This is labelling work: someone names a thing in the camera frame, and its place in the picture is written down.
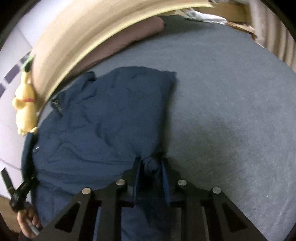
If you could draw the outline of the person's left hand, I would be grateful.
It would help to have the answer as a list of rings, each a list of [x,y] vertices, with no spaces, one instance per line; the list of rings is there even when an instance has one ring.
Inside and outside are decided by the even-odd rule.
[[[38,230],[42,229],[42,224],[37,212],[33,207],[27,206],[23,210],[17,212],[17,221],[21,228],[22,233],[26,238],[33,239],[37,235],[32,231],[31,226]]]

